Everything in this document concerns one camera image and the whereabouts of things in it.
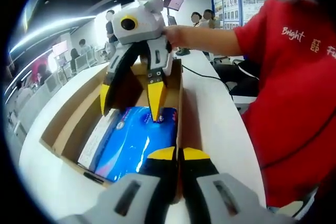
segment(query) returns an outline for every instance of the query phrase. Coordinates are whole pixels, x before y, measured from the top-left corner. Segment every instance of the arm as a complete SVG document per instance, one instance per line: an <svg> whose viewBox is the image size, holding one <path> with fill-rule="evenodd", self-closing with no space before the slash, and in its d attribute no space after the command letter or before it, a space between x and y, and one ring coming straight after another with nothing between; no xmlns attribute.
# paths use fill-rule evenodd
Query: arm
<svg viewBox="0 0 336 224"><path fill-rule="evenodd" d="M266 9L271 5L265 1L260 9L245 26L234 30L209 29L189 26L169 26L164 34L172 47L197 49L223 56L247 55L255 62L261 62L266 41Z"/></svg>
<svg viewBox="0 0 336 224"><path fill-rule="evenodd" d="M173 32L177 33L174 35L170 33L170 29L176 29L176 27L167 27L165 32L173 47L198 49L225 56L242 55L233 30L179 26Z"/></svg>

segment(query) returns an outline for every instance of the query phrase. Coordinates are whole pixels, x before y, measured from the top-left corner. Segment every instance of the person in background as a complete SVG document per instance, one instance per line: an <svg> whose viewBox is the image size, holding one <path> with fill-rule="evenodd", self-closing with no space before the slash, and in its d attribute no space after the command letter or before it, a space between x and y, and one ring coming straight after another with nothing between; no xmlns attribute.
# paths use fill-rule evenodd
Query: person in background
<svg viewBox="0 0 336 224"><path fill-rule="evenodd" d="M40 85L42 86L44 82L48 79L49 76L51 76L51 72L47 70L46 64L41 64L37 68L37 72L40 74Z"/></svg>
<svg viewBox="0 0 336 224"><path fill-rule="evenodd" d="M15 114L18 115L19 111L23 108L25 103L33 96L33 91L30 88L22 87L22 81L16 82L17 95L15 100Z"/></svg>
<svg viewBox="0 0 336 224"><path fill-rule="evenodd" d="M70 55L71 55L71 61L70 61L71 72L76 73L77 69L76 69L75 59L79 57L79 54L76 48L72 48L72 50L70 51Z"/></svg>
<svg viewBox="0 0 336 224"><path fill-rule="evenodd" d="M191 21L194 23L194 27L199 26L201 19L202 16L198 12L193 12L191 14Z"/></svg>
<svg viewBox="0 0 336 224"><path fill-rule="evenodd" d="M202 19L202 16L198 12L193 12L191 14L191 21L194 23L194 27L199 26L201 19ZM176 52L176 55L178 55L178 56L189 55L189 54L190 54L190 50L187 49L187 48L180 48Z"/></svg>
<svg viewBox="0 0 336 224"><path fill-rule="evenodd" d="M118 45L118 39L114 35L114 32L113 32L113 25L112 25L113 14L114 14L113 10L108 10L106 12L106 20L108 21L106 23L106 32L107 32L107 37L109 38L111 56L114 55L116 51L116 47Z"/></svg>
<svg viewBox="0 0 336 224"><path fill-rule="evenodd" d="M172 47L246 55L261 65L259 95L242 117L268 206L303 199L335 167L333 18L316 0L266 0L258 14L234 30L165 28Z"/></svg>
<svg viewBox="0 0 336 224"><path fill-rule="evenodd" d="M215 14L212 10L207 9L203 13L203 19L199 22L199 27L215 28Z"/></svg>
<svg viewBox="0 0 336 224"><path fill-rule="evenodd" d="M92 49L91 46L86 45L86 41L85 41L85 39L81 39L81 40L79 41L79 46L80 46L80 54L81 54L81 55L86 54L88 51L90 51L90 50Z"/></svg>

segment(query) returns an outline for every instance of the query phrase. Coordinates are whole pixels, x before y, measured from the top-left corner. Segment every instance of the white table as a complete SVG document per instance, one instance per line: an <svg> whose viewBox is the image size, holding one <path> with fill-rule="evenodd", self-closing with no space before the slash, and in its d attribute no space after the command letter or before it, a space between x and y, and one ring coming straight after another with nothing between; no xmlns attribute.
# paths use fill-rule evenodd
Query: white table
<svg viewBox="0 0 336 224"><path fill-rule="evenodd" d="M191 52L181 57L182 64L198 73L218 77L202 52ZM87 69L62 87L36 118L22 148L19 167L28 189L55 219L88 210L96 204L104 188L51 154L39 139L61 105L104 66ZM228 172L250 187L259 196L260 204L265 206L257 158L225 86L220 81L199 77L186 69L183 86L183 113L188 113L189 118L194 116L194 121L183 122L183 145L202 147L219 172ZM166 223L189 223L184 200L169 208Z"/></svg>

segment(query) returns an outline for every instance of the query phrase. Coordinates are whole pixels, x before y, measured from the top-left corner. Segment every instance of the red shirt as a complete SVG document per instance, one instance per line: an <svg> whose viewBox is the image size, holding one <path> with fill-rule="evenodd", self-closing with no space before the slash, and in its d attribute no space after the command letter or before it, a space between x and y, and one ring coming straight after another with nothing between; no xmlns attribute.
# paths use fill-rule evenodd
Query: red shirt
<svg viewBox="0 0 336 224"><path fill-rule="evenodd" d="M261 64L260 93L243 119L267 205L281 207L311 192L336 164L336 34L317 5L278 0L235 32L242 52Z"/></svg>

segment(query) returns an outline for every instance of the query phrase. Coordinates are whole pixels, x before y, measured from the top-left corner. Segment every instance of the computer screen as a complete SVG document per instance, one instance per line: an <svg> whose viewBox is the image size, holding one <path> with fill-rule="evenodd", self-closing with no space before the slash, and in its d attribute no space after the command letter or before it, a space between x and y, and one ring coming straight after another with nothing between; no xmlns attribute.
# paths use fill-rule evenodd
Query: computer screen
<svg viewBox="0 0 336 224"><path fill-rule="evenodd" d="M183 1L184 0L164 0L163 6L173 10L180 10Z"/></svg>
<svg viewBox="0 0 336 224"><path fill-rule="evenodd" d="M68 51L68 45L66 40L53 46L53 53L55 56L59 56L66 51Z"/></svg>
<svg viewBox="0 0 336 224"><path fill-rule="evenodd" d="M167 18L168 18L168 25L169 26L175 26L175 25L177 25L176 19L175 19L174 16L167 15Z"/></svg>

